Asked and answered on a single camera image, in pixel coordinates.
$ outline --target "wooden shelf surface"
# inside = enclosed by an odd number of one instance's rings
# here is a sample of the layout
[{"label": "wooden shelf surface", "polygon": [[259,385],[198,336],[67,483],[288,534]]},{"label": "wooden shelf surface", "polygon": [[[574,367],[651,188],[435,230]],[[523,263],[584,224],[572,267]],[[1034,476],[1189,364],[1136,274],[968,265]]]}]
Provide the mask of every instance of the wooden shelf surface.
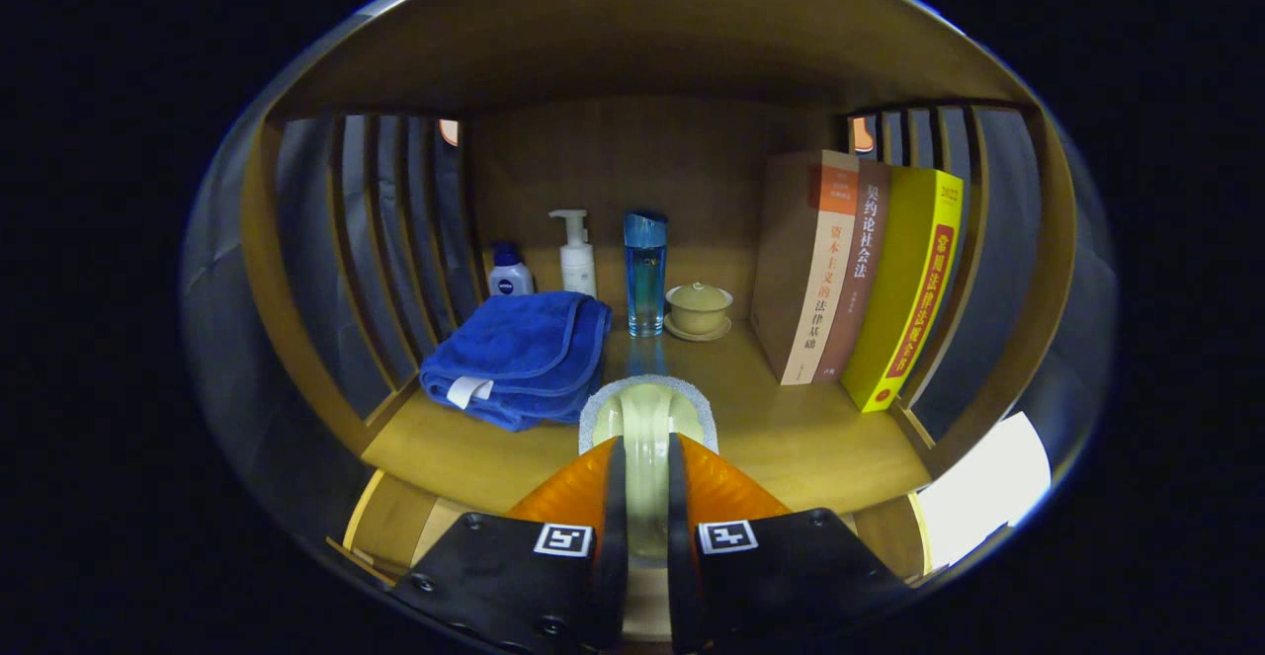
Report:
[{"label": "wooden shelf surface", "polygon": [[[792,510],[850,512],[930,481],[888,413],[858,413],[841,386],[778,386],[746,322],[692,344],[632,339],[616,320],[603,381],[660,373],[708,400],[720,454]],[[367,463],[431,493],[492,513],[571,462],[578,429],[545,424],[511,434],[415,393],[366,450]]]}]

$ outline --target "brown book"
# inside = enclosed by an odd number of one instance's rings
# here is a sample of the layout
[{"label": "brown book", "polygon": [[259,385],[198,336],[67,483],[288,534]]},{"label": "brown book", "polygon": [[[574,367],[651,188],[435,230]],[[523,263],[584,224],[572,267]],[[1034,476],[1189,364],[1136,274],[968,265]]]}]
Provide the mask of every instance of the brown book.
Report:
[{"label": "brown book", "polygon": [[858,161],[829,150],[769,159],[751,325],[782,386],[817,373],[859,223]]},{"label": "brown book", "polygon": [[830,324],[830,335],[826,336],[826,348],[822,349],[817,363],[817,373],[812,377],[813,383],[836,382],[848,367],[848,359],[851,358],[861,322],[865,320],[865,307],[874,286],[874,269],[883,247],[892,169],[877,161],[859,159],[859,162],[856,224],[853,228],[853,244],[848,254],[848,272],[835,309],[835,319]]}]

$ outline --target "pump dispenser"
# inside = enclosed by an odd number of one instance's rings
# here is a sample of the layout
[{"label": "pump dispenser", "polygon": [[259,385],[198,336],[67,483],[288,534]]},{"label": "pump dispenser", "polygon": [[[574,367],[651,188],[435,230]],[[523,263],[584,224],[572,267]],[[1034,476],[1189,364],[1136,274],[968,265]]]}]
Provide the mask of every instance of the pump dispenser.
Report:
[{"label": "pump dispenser", "polygon": [[584,228],[587,210],[555,210],[550,219],[565,219],[567,244],[562,247],[562,287],[565,291],[582,291],[597,298],[597,273],[593,267],[593,247],[588,244],[588,230]]}]

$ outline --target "folded towel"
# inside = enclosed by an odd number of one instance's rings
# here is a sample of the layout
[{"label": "folded towel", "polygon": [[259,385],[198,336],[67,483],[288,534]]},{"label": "folded towel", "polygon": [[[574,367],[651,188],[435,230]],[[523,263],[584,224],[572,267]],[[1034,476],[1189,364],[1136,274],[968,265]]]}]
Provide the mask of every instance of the folded towel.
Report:
[{"label": "folded towel", "polygon": [[[479,417],[500,429],[510,432],[520,432],[540,425],[541,421],[555,424],[576,424],[584,402],[602,386],[602,367],[598,363],[588,384],[569,397],[540,398],[535,396],[517,396],[511,400],[497,400],[492,396],[488,400],[473,398],[464,411],[474,417]],[[450,400],[443,393],[429,396],[444,406],[452,406]]]},{"label": "folded towel", "polygon": [[438,403],[506,430],[574,422],[601,384],[608,305],[574,291],[492,296],[421,367]]}]

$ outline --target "book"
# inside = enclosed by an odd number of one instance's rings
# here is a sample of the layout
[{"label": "book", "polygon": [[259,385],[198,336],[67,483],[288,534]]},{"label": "book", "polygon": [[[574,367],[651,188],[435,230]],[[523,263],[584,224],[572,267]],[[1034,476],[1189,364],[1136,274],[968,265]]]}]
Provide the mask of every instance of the book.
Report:
[{"label": "book", "polygon": [[840,379],[861,412],[891,406],[922,352],[955,259],[961,192],[954,174],[892,166],[883,262]]},{"label": "book", "polygon": [[813,381],[851,253],[859,161],[796,152],[768,161],[751,325],[782,386]]},{"label": "book", "polygon": [[859,159],[860,182],[856,191],[856,221],[853,226],[851,253],[844,272],[842,291],[835,309],[826,348],[817,362],[813,383],[836,382],[851,358],[874,287],[874,272],[882,259],[883,233],[891,192],[891,166]]}]

